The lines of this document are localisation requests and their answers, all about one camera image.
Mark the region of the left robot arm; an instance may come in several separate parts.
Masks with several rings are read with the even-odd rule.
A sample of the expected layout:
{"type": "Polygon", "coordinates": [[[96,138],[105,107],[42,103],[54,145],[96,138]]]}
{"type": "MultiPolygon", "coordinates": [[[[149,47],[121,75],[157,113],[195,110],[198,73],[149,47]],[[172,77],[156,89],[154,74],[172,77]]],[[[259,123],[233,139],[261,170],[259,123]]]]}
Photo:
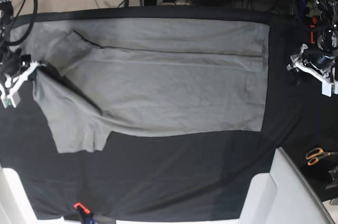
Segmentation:
{"type": "Polygon", "coordinates": [[[305,17],[306,0],[292,0],[292,11],[300,25],[310,33],[309,44],[303,43],[290,56],[288,71],[310,74],[321,83],[321,93],[337,95],[337,0],[313,0],[319,15],[305,17]]]}

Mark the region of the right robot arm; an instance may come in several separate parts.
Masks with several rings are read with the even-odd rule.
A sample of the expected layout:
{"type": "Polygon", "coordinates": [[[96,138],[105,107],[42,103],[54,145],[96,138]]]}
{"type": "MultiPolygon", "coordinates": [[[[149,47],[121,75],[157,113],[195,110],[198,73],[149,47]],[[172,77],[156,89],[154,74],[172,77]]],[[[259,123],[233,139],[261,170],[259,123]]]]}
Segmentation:
{"type": "Polygon", "coordinates": [[[32,60],[29,54],[22,54],[20,48],[15,51],[10,49],[23,43],[31,33],[37,17],[37,8],[38,0],[33,0],[33,13],[26,32],[20,39],[9,41],[10,32],[22,7],[14,14],[12,0],[1,0],[1,103],[4,108],[16,108],[21,101],[18,91],[22,84],[29,80],[37,68],[46,66],[43,62],[32,60]]]}

